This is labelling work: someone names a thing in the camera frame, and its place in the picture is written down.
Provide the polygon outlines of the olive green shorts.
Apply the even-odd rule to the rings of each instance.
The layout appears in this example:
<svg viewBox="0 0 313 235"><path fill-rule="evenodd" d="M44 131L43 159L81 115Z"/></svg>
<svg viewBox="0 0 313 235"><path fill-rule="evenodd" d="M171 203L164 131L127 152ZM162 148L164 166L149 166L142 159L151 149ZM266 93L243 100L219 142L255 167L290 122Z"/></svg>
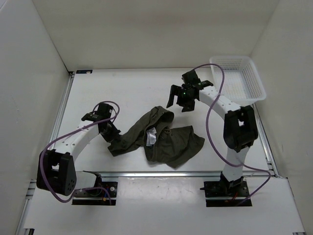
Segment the olive green shorts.
<svg viewBox="0 0 313 235"><path fill-rule="evenodd" d="M113 140L108 150L118 156L143 147L147 161L178 168L200 152L205 139L194 133L192 125L171 128L173 120L173 112L155 106Z"/></svg>

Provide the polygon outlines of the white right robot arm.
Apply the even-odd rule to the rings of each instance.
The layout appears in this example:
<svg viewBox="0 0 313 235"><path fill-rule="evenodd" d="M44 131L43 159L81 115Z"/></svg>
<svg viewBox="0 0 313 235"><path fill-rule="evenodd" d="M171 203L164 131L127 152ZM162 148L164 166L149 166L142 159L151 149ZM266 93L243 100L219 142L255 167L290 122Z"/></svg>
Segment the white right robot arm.
<svg viewBox="0 0 313 235"><path fill-rule="evenodd" d="M181 86L170 88L167 107L177 104L183 112L193 111L195 101L209 107L207 115L217 113L224 122L223 139L227 146L227 155L223 157L213 146L214 151L225 163L221 172L220 191L230 196L243 180L243 167L246 155L258 138L256 119L253 108L241 106L222 95L210 81L201 81L195 70L182 75Z"/></svg>

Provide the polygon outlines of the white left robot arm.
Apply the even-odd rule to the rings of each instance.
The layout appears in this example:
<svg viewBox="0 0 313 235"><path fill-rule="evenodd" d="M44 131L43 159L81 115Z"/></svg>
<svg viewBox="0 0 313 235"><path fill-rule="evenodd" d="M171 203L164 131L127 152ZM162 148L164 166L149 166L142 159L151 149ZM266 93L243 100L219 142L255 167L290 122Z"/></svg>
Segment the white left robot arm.
<svg viewBox="0 0 313 235"><path fill-rule="evenodd" d="M75 161L94 138L101 136L107 143L120 138L120 130L114 125L119 111L117 103L102 101L81 118L74 131L50 142L39 156L37 188L49 191L62 203L67 200L61 196L72 198L79 191L110 197L100 182L100 175L92 171L76 171Z"/></svg>

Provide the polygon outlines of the white plastic mesh basket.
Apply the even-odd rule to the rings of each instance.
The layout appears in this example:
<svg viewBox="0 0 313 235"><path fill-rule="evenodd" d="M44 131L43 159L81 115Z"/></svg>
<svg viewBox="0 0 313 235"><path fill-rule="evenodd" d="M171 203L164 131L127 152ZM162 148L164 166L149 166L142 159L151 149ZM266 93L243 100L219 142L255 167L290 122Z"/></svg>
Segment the white plastic mesh basket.
<svg viewBox="0 0 313 235"><path fill-rule="evenodd" d="M267 95L254 62L247 56L213 56L210 64L224 71L222 94L242 106L265 100Z"/></svg>

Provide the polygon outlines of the small blue corner label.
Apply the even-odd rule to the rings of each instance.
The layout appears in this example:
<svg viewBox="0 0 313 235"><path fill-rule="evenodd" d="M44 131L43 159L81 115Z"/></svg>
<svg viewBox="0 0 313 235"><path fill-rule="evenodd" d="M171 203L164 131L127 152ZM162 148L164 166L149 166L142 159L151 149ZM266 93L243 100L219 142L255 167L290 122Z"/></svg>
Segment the small blue corner label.
<svg viewBox="0 0 313 235"><path fill-rule="evenodd" d="M91 74L93 70L77 70L76 74Z"/></svg>

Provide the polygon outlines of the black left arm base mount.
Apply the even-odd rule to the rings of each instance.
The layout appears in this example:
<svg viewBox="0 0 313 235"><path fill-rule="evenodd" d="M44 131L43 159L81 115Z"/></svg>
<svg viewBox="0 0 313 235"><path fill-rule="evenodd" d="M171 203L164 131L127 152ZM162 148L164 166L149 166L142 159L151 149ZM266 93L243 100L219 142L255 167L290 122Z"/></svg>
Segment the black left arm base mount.
<svg viewBox="0 0 313 235"><path fill-rule="evenodd" d="M118 182L104 179L101 174L92 171L76 173L76 183L72 205L77 206L115 206Z"/></svg>

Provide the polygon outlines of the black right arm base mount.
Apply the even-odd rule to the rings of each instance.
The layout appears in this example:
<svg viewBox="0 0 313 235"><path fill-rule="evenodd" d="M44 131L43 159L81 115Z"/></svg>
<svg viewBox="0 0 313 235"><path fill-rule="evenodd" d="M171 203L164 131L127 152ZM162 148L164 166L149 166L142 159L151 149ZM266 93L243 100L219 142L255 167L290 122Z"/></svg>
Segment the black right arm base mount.
<svg viewBox="0 0 313 235"><path fill-rule="evenodd" d="M247 182L241 177L241 182L235 187L227 189L219 181L204 181L200 190L204 191L206 207L252 207Z"/></svg>

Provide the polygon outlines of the aluminium frame rail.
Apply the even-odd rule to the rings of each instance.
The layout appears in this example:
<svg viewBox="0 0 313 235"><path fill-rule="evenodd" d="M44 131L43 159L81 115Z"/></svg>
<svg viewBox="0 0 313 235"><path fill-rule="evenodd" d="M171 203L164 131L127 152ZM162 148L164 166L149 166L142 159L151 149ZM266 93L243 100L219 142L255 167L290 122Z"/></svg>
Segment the aluminium frame rail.
<svg viewBox="0 0 313 235"><path fill-rule="evenodd" d="M182 83L185 69L94 70L74 76L59 134L73 130L100 101L120 108L116 127L126 132L155 106L165 106L171 85ZM178 169L146 160L144 150L113 157L96 137L76 160L77 170L118 181L114 206L60 203L36 189L24 226L36 235L236 235L261 234L270 226L271 193L263 188L250 207L208 208L201 190L207 176L224 164L209 143Z"/></svg>

